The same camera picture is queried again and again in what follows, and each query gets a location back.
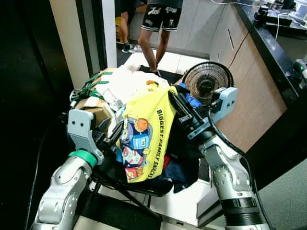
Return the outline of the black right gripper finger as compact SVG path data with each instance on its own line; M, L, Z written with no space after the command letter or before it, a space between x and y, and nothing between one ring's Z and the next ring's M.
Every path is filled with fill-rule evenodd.
M176 93L176 110L180 114L197 114L197 110L193 109L187 99L179 92Z
M169 101L176 111L176 116L180 123L185 123L189 119L189 102L182 94L168 94Z

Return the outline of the yellow printed t-shirt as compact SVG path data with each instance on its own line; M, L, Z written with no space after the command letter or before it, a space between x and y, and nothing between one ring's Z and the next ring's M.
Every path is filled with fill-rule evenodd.
M162 175L176 114L169 95L176 92L174 86L147 86L137 90L121 112L123 125L116 152L128 183Z

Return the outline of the blue cloth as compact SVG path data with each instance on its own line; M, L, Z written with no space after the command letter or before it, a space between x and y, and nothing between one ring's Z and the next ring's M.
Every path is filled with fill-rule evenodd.
M193 109L197 109L198 107L202 106L202 103L200 101L198 101L196 98L190 95L189 90L187 90L186 84L184 83L178 84L177 89L178 92L187 99L188 103Z

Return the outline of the brown cardboard box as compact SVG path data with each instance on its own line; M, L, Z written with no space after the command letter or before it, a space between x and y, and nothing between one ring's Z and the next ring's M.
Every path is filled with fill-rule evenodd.
M116 114L110 109L109 103L97 97L89 97L80 100L74 109L86 110L94 114L90 128L93 131L100 131L109 134L116 126Z

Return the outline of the black electric fan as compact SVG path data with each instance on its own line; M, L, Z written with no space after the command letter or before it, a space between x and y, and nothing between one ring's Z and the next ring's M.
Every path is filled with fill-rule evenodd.
M234 86L230 70L221 63L205 61L189 68L182 77L182 83L190 95L202 104L210 104L213 92L220 88Z

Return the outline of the black floor mat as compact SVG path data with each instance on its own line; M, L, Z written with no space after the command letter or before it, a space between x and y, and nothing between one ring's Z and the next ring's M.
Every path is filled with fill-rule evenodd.
M172 72L167 72L164 70L159 70L158 74L156 75L154 73L151 73L148 67L145 67L143 65L139 66L136 71L133 72L136 77L139 77L141 79L145 80L153 80L157 83L162 83L163 79L167 82L168 85L180 85L183 81L183 75L182 74L176 74Z

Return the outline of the white garment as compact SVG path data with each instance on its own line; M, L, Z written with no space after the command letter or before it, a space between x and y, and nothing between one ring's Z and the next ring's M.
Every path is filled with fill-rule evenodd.
M108 103L110 109L117 111L124 107L140 89L149 84L169 85L158 75L126 68L107 68L99 73L94 90Z

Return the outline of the dark navy garment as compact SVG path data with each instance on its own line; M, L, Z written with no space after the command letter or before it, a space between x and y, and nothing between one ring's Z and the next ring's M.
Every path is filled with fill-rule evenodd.
M202 153L197 145L187 138L187 132L177 115L171 125L166 155L171 158L171 162L160 176L152 180L154 186L171 185L173 193L176 194L197 182Z

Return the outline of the black counter with wood cabinet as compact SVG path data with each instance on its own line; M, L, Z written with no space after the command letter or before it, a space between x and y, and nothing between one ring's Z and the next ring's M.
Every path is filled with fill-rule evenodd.
M226 66L238 89L233 111L218 123L228 139L248 151L285 113L300 92L293 63L266 25L255 21L259 3L207 0L213 5L210 60Z

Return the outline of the person in black shorts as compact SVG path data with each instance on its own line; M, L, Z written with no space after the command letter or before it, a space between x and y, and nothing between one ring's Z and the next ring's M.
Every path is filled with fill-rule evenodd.
M147 0L138 44L148 63L149 72L160 78L162 74L158 70L158 64L166 53L170 33L178 29L183 2L184 0ZM153 32L160 32L160 41L155 53L150 42Z

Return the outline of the person with grey sneakers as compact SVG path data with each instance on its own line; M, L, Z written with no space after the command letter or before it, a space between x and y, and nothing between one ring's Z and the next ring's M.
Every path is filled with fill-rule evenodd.
M131 53L129 24L136 11L139 11L146 2L147 0L120 0L120 32L123 40L121 51L123 53Z

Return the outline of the beige door frame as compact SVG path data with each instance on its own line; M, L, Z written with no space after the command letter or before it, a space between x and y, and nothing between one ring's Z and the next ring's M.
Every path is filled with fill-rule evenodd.
M49 0L72 86L116 68L116 0Z

